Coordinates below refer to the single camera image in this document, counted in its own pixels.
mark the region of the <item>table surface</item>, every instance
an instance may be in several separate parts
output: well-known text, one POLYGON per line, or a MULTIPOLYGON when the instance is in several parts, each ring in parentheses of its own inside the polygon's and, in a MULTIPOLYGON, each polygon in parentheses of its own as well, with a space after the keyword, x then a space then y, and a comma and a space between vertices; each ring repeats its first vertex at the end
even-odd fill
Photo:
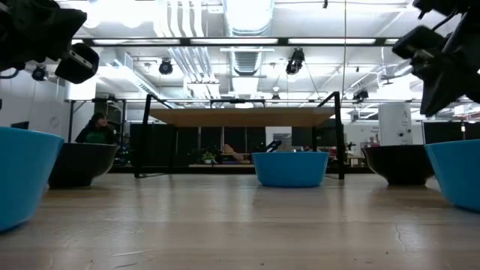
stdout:
POLYGON ((334 114, 333 107, 150 110, 150 116, 176 127, 314 127, 334 114))
POLYGON ((47 191, 33 220, 0 235, 0 269, 480 269, 479 228, 431 180, 283 189, 254 175, 106 175, 47 191))
POLYGON ((191 164, 188 165, 190 168, 254 168, 253 164, 191 164))

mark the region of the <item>wood grain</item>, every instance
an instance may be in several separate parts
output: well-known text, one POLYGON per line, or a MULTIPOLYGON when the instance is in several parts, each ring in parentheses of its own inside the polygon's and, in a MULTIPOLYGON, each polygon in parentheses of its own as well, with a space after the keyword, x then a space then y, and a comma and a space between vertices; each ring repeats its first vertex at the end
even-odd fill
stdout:
POLYGON ((0 269, 480 269, 480 215, 427 186, 107 175, 47 191, 33 220, 0 235, 0 269))
POLYGON ((334 114, 331 107, 150 111, 150 116, 177 127, 315 127, 334 114))

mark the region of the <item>ventilation duct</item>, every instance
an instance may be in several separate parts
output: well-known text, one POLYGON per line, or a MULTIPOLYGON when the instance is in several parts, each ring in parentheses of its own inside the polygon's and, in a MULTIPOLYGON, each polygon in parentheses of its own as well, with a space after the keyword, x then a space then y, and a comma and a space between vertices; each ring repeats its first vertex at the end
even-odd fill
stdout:
MULTIPOLYGON (((222 2, 225 27, 230 37, 269 35, 274 0, 222 0, 222 2)), ((233 68, 240 76, 253 76, 262 61, 261 52, 232 52, 231 57, 233 68)))

